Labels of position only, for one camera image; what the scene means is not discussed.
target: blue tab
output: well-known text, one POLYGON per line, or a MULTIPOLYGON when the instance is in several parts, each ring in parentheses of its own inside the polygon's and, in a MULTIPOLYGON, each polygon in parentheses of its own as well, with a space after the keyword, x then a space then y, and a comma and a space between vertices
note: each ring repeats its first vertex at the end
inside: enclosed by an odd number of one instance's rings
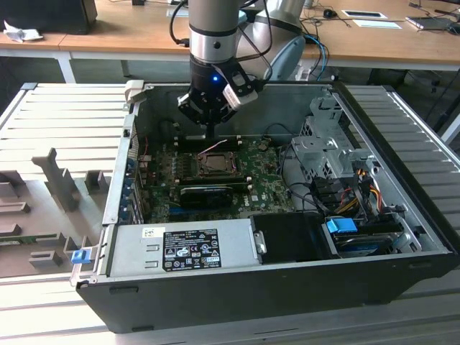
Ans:
POLYGON ((79 249, 72 253, 73 264, 90 264, 91 263, 91 249, 79 249))
POLYGON ((357 226, 351 218, 333 218, 326 225, 331 234, 334 232, 338 234, 342 232, 358 232, 357 226))

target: power supply label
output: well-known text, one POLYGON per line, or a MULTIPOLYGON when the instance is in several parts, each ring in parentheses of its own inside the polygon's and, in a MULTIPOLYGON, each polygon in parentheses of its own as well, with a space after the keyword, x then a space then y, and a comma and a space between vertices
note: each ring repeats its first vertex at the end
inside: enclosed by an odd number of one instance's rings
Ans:
POLYGON ((217 229, 165 232, 163 269, 166 272, 221 266, 217 229))

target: wooden desk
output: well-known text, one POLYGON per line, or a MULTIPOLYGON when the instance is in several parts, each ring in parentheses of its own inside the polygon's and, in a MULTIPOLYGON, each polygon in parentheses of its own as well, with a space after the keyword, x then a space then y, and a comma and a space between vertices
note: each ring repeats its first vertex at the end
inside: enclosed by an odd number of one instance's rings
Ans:
MULTIPOLYGON (((382 12, 395 21, 424 16, 423 11, 409 7, 407 0, 322 0, 321 3, 332 6, 341 18, 345 18, 342 9, 382 12)), ((429 0, 423 0, 422 5, 431 11, 456 8, 429 0)), ((1 37, 0 55, 56 58, 68 83, 75 82, 70 66, 72 59, 122 60, 124 67, 127 60, 188 61, 188 49, 175 45, 169 36, 170 17, 166 12, 173 6, 152 2, 132 6, 130 1, 109 0, 96 0, 96 6, 98 19, 90 34, 45 33, 44 41, 22 45, 1 37)), ((305 10, 304 16, 322 18, 322 13, 323 8, 305 10)), ((407 22, 397 23, 402 29, 365 28, 352 21, 347 23, 350 28, 339 20, 323 20, 318 28, 321 41, 330 51, 330 66, 419 70, 460 67, 460 37, 447 32, 417 32, 407 22)), ((315 32, 313 25, 306 27, 315 32)), ((175 33, 177 37, 188 37, 187 18, 176 18, 175 33)), ((318 48, 309 45, 302 64, 310 66, 317 58, 318 48)))
POLYGON ((11 41, 5 34, 0 34, 0 49, 16 50, 59 50, 59 44, 65 34, 45 34, 44 40, 19 43, 11 41))
MULTIPOLYGON (((358 27, 353 21, 324 19, 318 33, 321 41, 328 47, 331 65, 349 67, 379 67, 379 65, 400 64, 412 66, 412 69, 445 69, 451 65, 452 70, 460 66, 460 37, 448 32, 419 31, 409 22, 399 22, 406 17, 424 17, 419 9, 408 6, 407 0, 323 0, 336 10, 341 18, 349 19, 342 9, 382 12, 388 19, 396 21, 402 29, 377 29, 358 27)), ((457 6, 439 1, 422 1, 422 5, 433 15, 434 9, 452 11, 457 6)), ((303 17, 320 17, 324 8, 304 10, 303 17)), ((315 33, 312 24, 306 25, 310 33, 315 33)), ((315 58, 308 50, 304 58, 315 58)))
MULTIPOLYGON (((96 0, 97 21, 90 34, 68 34, 60 43, 61 50, 83 52, 140 52, 188 55, 170 37, 168 9, 174 6, 146 3, 132 6, 130 1, 96 0)), ((177 37, 188 37, 188 18, 176 17, 177 37)))

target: floor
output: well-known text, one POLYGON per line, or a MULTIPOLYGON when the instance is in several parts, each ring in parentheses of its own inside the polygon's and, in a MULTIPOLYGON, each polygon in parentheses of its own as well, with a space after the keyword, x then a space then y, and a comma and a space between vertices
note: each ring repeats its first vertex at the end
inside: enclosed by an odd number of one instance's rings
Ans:
MULTIPOLYGON (((126 83, 129 80, 122 75, 121 63, 116 60, 73 60, 72 67, 77 83, 126 83)), ((152 82, 181 82, 188 81, 190 77, 188 63, 130 61, 129 69, 131 78, 152 82)), ((328 80, 332 74, 339 75, 339 80, 344 83, 365 85, 370 70, 329 68, 324 80, 328 80)), ((397 87, 397 92, 420 116, 425 118, 435 100, 454 76, 454 72, 410 71, 405 76, 404 83, 397 87), (436 80, 439 81, 439 85, 433 87, 432 82, 436 80)), ((385 70, 378 75, 380 83, 387 85, 394 84, 400 77, 401 72, 395 70, 385 70)), ((25 82, 63 83, 64 80, 56 60, 1 57, 0 114, 25 82)), ((430 126, 437 122, 439 114, 458 96, 459 91, 460 78, 457 78, 429 116, 427 122, 430 126)), ((460 138, 457 138, 451 147, 460 152, 460 138)))

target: motherboard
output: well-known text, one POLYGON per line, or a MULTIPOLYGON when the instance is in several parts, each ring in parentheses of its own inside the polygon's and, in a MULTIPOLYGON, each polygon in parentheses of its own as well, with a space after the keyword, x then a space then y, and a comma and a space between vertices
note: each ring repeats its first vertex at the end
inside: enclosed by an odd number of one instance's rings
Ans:
POLYGON ((270 141, 229 139, 201 150, 205 146, 176 142, 149 151, 152 160, 143 173, 142 190, 150 223, 244 219, 294 210, 280 177, 279 151, 270 141))

